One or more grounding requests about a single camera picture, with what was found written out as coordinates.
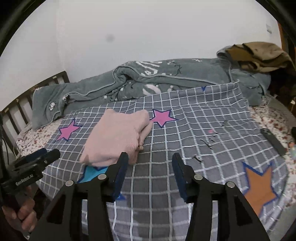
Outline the person's left hand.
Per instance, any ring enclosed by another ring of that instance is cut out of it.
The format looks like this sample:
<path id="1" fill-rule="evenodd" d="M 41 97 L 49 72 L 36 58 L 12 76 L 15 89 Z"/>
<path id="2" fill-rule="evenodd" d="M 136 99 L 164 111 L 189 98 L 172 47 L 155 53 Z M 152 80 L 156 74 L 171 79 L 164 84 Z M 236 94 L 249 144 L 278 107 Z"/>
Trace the person's left hand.
<path id="1" fill-rule="evenodd" d="M 18 213 L 10 207 L 1 207 L 6 221 L 12 228 L 20 232 L 32 232 L 38 221 L 36 211 L 34 211 L 35 201 L 32 198 L 32 188 L 28 186 L 26 189 L 28 195 Z"/>

